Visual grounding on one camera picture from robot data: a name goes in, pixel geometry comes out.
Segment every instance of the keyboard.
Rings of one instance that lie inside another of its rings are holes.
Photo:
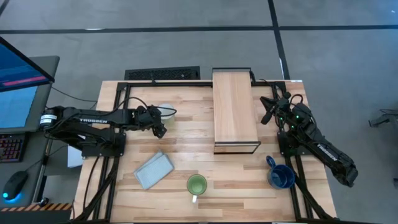
[[[199,80],[200,68],[175,67],[175,68],[149,68],[126,70],[125,80]]]
[[[0,134],[0,162],[20,162],[26,139],[25,134]]]

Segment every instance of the green cup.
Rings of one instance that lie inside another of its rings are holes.
[[[187,189],[193,195],[192,203],[196,203],[198,195],[205,193],[207,188],[207,181],[204,176],[195,174],[192,175],[187,182]]]

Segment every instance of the wooden table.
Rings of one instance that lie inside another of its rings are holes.
[[[97,110],[111,111],[114,105],[117,81],[103,82]],[[287,91],[305,97],[302,82],[286,81]],[[267,183],[269,166],[266,156],[284,163],[279,154],[274,122],[260,123],[265,109],[260,96],[272,96],[269,87],[252,87],[256,112],[257,132],[262,144],[254,154],[214,155],[213,90],[210,87],[133,87],[131,96],[144,100],[148,105],[170,103],[178,110],[173,126],[163,139],[157,139],[152,131],[128,131],[127,145],[120,158],[111,222],[270,222],[294,221],[289,190],[274,190]],[[138,101],[130,100],[135,108]],[[165,152],[175,170],[149,190],[142,190],[133,172],[159,149]],[[95,158],[86,159],[81,170],[75,197],[76,215],[82,211],[83,196],[88,176]],[[303,156],[303,167],[309,191],[331,216],[335,208],[326,178],[324,165],[313,156]],[[88,191],[87,203],[98,188],[102,166],[99,159],[94,169]],[[192,203],[187,190],[187,179],[201,174],[208,181],[206,192]],[[303,217],[305,207],[302,195],[298,199]],[[99,217],[104,217],[106,192],[101,203]]]

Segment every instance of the computer monitor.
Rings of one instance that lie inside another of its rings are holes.
[[[0,37],[0,92],[54,82],[54,78]]]

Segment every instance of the gray floor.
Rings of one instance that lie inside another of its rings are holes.
[[[275,0],[275,8],[280,26],[398,24],[395,0]],[[0,17],[0,29],[271,24],[267,1],[260,0],[11,0]],[[54,86],[86,99],[98,97],[103,80],[121,80],[133,68],[199,65],[202,78],[210,78],[212,67],[251,67],[258,78],[282,78],[273,31],[3,37],[28,56],[59,55]],[[352,189],[328,173],[338,216],[396,223],[397,138],[389,126],[370,128],[368,119],[380,108],[398,108],[398,30],[283,31],[282,40],[290,76],[304,81],[318,126],[359,170]],[[48,106],[55,105],[91,106],[53,91]],[[52,179],[50,186],[59,184]]]

